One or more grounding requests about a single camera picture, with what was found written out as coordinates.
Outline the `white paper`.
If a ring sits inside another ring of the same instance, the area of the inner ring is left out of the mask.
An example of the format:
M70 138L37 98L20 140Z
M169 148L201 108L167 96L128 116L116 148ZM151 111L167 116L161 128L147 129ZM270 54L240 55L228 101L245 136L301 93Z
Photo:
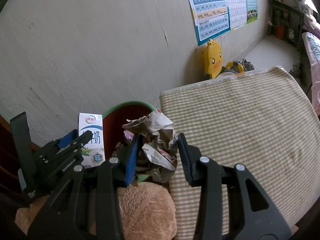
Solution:
M136 174L166 183L177 168L177 139L174 122L157 108L136 120L127 120L126 131L143 136L136 162Z

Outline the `dark shelf unit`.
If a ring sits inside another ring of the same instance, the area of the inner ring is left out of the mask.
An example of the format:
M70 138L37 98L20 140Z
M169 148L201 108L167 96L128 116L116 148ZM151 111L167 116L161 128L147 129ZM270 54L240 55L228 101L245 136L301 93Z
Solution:
M304 15L283 0L268 0L267 33L300 50Z

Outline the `green wall poster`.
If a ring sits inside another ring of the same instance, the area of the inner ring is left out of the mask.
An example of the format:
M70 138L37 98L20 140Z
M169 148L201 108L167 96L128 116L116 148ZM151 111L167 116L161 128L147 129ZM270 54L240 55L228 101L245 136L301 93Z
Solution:
M256 21L258 18L257 0L246 0L247 23Z

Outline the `pinyin wall poster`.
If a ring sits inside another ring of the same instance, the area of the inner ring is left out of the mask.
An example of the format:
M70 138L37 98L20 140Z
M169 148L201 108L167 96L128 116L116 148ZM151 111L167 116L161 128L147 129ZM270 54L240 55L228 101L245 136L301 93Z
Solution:
M189 4L199 46L230 31L227 0L189 0Z

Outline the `white chart wall poster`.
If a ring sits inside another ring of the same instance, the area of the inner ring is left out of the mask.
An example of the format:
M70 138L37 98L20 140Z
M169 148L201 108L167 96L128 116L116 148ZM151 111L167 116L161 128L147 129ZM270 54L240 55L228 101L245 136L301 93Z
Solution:
M247 23L246 0L227 0L231 29L237 29Z

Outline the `checkered beige table cloth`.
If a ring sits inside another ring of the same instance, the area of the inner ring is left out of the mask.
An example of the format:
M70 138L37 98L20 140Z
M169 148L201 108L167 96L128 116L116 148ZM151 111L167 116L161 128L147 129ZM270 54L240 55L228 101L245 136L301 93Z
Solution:
M244 164L292 239L319 239L319 119L280 67L162 92L162 112L187 142L223 166Z

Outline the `white milk carton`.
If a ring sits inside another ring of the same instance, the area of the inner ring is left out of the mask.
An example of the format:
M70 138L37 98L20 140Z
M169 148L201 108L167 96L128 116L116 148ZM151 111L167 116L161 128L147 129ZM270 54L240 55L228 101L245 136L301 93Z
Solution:
M81 165L84 168L92 168L105 161L103 116L101 114L79 113L79 135L87 131L92 132L92 137L87 144L82 146L84 160Z

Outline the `yellow duck potty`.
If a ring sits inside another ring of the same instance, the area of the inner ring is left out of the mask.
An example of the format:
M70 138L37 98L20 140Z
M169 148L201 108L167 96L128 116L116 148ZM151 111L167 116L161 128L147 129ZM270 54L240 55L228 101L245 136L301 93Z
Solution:
M245 72L244 66L238 61L229 61L225 66L222 65L223 54L221 46L212 38L207 42L203 55L204 71L211 79Z

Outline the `bed with plaid quilt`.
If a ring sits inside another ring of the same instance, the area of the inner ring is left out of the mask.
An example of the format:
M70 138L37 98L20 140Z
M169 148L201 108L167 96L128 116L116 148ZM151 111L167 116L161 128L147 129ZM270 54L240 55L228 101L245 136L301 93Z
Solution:
M305 16L302 34L310 62L311 104L319 116L319 23L312 16Z

